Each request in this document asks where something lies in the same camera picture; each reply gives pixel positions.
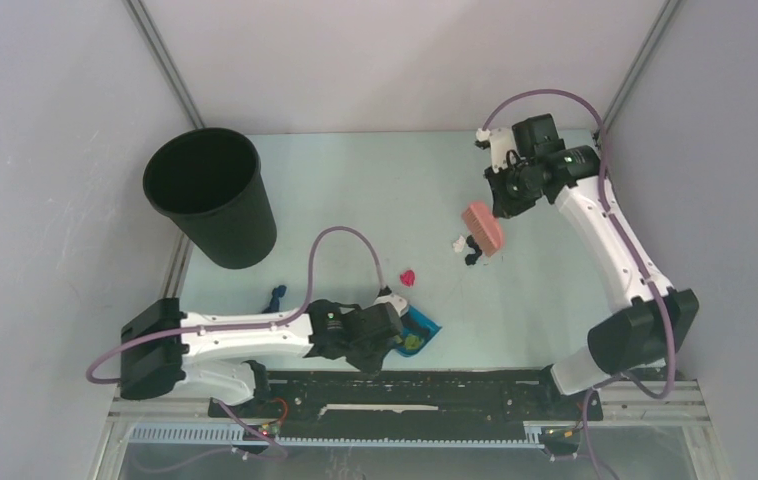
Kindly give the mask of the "blue dustpan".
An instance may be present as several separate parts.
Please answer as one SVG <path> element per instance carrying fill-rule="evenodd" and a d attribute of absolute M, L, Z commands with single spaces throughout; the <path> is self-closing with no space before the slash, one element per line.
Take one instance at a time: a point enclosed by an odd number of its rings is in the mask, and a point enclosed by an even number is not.
<path fill-rule="evenodd" d="M 396 346 L 396 352 L 403 357 L 418 355 L 440 332 L 441 326 L 437 325 L 414 306 L 409 307 L 408 313 L 401 318 L 403 326 L 401 340 Z M 416 335 L 423 338 L 424 343 L 418 351 L 406 351 L 403 344 L 408 335 Z"/>

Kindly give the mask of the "pink hand brush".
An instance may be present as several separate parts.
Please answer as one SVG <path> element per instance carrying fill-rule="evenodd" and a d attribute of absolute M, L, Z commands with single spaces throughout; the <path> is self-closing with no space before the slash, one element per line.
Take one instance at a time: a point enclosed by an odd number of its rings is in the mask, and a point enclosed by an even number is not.
<path fill-rule="evenodd" d="M 504 247 L 503 229 L 486 203 L 470 203 L 461 214 L 461 218 L 485 256 L 492 257 Z"/>

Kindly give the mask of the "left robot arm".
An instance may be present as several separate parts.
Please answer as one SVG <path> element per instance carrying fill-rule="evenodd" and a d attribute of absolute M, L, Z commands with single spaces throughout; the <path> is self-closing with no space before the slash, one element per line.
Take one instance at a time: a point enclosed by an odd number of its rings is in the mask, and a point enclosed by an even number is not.
<path fill-rule="evenodd" d="M 375 374 L 402 344 L 409 313 L 408 301 L 396 294 L 368 307 L 315 300 L 304 312 L 246 316 L 186 313 L 178 299 L 161 299 L 121 331 L 120 396 L 199 395 L 259 416 L 271 403 L 260 358 L 343 359 Z"/>

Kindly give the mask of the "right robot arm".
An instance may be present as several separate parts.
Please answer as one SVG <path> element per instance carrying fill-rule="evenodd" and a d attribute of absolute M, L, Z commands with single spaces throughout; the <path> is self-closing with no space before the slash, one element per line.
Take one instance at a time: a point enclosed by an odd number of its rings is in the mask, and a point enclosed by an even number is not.
<path fill-rule="evenodd" d="M 576 393 L 659 360 L 673 380 L 676 354 L 699 301 L 692 290 L 674 287 L 651 260 L 624 218 L 596 150 L 566 147 L 549 114 L 510 128 L 479 129 L 475 138 L 490 154 L 483 176 L 492 204 L 470 206 L 466 221 L 481 251 L 492 256 L 501 250 L 501 220 L 544 198 L 591 253 L 611 311 L 589 330 L 582 348 L 545 368 L 547 383 L 536 392 L 540 411 L 561 418 L 575 407 Z"/>

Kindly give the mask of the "green paper scrap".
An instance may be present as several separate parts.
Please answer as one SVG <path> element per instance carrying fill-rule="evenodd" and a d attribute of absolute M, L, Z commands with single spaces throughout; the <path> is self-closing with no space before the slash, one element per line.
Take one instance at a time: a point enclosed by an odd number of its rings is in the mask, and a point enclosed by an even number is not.
<path fill-rule="evenodd" d="M 408 335 L 404 340 L 404 348 L 406 351 L 418 351 L 422 348 L 424 340 L 420 336 Z"/>

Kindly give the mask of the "red paper scrap upper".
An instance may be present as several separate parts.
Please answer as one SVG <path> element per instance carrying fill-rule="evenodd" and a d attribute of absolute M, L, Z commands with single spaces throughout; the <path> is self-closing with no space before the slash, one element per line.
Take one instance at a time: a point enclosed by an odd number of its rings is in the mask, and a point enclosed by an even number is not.
<path fill-rule="evenodd" d="M 400 283 L 406 287 L 413 287 L 416 282 L 416 274 L 412 269 L 407 269 L 399 275 Z"/>

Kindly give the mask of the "blue paper scrap left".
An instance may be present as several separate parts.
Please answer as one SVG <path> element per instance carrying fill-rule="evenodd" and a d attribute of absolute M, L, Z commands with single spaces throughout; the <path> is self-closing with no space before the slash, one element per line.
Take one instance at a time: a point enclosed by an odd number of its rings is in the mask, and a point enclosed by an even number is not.
<path fill-rule="evenodd" d="M 267 306 L 262 311 L 263 314 L 276 313 L 281 310 L 281 301 L 287 293 L 286 285 L 278 285 L 271 290 L 270 299 Z"/>

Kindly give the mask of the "white paper scrap centre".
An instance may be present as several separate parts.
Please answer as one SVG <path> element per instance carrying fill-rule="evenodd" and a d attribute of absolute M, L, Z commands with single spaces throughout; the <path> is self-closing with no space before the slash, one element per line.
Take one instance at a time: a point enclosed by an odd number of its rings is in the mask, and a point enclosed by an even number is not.
<path fill-rule="evenodd" d="M 455 253 L 460 254 L 467 248 L 466 237 L 460 235 L 456 241 L 452 243 L 452 249 Z"/>

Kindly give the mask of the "black paper scrap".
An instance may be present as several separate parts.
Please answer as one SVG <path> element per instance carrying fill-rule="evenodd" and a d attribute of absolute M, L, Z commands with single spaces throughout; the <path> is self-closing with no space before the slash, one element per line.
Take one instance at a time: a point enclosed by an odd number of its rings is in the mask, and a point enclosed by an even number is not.
<path fill-rule="evenodd" d="M 467 247 L 470 249 L 470 252 L 465 255 L 465 264 L 467 266 L 476 265 L 482 257 L 483 251 L 472 235 L 468 235 L 465 239 L 465 242 Z"/>

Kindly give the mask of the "black trash bin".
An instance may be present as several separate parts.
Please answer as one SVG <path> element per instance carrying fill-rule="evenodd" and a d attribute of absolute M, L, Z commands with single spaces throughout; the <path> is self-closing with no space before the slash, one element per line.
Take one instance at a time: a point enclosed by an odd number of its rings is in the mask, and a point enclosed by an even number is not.
<path fill-rule="evenodd" d="M 148 161 L 142 187 L 151 206 L 222 268 L 252 267 L 276 244 L 260 156 L 241 133 L 203 128 L 173 138 Z"/>

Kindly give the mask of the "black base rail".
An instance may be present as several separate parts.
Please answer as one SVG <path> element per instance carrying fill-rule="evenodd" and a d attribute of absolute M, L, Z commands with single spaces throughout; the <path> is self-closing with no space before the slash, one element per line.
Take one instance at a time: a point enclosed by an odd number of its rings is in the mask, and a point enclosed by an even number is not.
<path fill-rule="evenodd" d="M 244 421 L 284 420 L 282 438 L 318 441 L 528 442 L 529 425 L 579 426 L 598 398 L 560 396 L 536 370 L 276 371 L 261 399 L 233 408 Z"/>

